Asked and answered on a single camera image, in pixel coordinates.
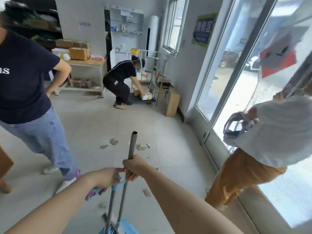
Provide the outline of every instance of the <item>black pants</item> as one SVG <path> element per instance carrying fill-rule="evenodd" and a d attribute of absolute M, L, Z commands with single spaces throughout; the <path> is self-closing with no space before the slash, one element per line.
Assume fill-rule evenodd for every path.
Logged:
<path fill-rule="evenodd" d="M 118 105 L 125 104 L 130 95 L 130 88 L 124 82 L 117 82 L 113 76 L 106 76 L 103 79 L 105 88 L 116 95 L 116 103 Z"/>

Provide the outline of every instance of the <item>hand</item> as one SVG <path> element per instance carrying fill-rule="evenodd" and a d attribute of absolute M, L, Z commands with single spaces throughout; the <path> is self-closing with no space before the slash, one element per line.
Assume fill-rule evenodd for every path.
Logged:
<path fill-rule="evenodd" d="M 273 96 L 273 99 L 276 100 L 276 101 L 282 101 L 284 100 L 284 94 L 283 92 L 278 92 L 276 93 L 274 96 Z"/>
<path fill-rule="evenodd" d="M 92 181 L 93 187 L 108 188 L 112 185 L 120 183 L 119 179 L 114 178 L 114 174 L 125 172 L 124 168 L 103 168 L 98 171 L 86 173 L 85 176 L 89 177 Z"/>
<path fill-rule="evenodd" d="M 135 181 L 139 176 L 142 176 L 144 168 L 149 167 L 146 161 L 138 155 L 133 156 L 133 159 L 126 159 L 122 163 L 129 170 L 126 174 L 128 181 Z"/>

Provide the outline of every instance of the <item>black t-shirt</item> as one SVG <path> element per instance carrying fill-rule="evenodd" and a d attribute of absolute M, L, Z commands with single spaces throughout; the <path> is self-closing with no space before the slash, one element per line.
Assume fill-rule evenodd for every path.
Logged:
<path fill-rule="evenodd" d="M 136 77 L 136 71 L 133 63 L 130 60 L 121 61 L 113 67 L 107 76 L 113 77 L 119 82 L 123 82 L 125 79 L 131 76 Z"/>
<path fill-rule="evenodd" d="M 0 44 L 0 121 L 21 124 L 44 115 L 51 102 L 42 73 L 59 62 L 35 41 L 9 31 Z"/>

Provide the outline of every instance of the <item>sleeve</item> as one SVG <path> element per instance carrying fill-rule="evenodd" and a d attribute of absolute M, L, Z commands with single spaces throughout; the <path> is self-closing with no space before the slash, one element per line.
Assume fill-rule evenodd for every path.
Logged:
<path fill-rule="evenodd" d="M 130 67 L 130 69 L 128 70 L 128 76 L 129 77 L 136 77 L 136 71 L 135 71 L 135 67 L 132 65 L 132 67 Z"/>
<path fill-rule="evenodd" d="M 308 109 L 306 101 L 301 97 L 291 97 L 282 102 L 268 101 L 256 104 L 257 118 L 262 124 L 278 127 L 294 124 L 302 120 Z"/>
<path fill-rule="evenodd" d="M 49 52 L 36 42 L 32 44 L 31 51 L 33 53 L 34 60 L 37 62 L 42 71 L 48 72 L 60 62 L 60 58 L 57 55 Z"/>

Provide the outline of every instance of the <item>car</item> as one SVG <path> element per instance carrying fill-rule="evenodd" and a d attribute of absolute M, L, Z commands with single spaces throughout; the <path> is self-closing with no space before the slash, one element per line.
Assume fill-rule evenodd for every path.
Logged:
<path fill-rule="evenodd" d="M 229 49 L 226 49 L 221 62 L 219 64 L 219 66 L 221 68 L 225 68 L 225 67 L 233 67 L 235 65 L 235 63 L 237 63 L 237 60 L 239 59 L 239 54 L 236 52 L 232 52 Z"/>
<path fill-rule="evenodd" d="M 258 71 L 260 66 L 259 55 L 253 56 L 245 65 L 245 69 L 249 71 Z"/>

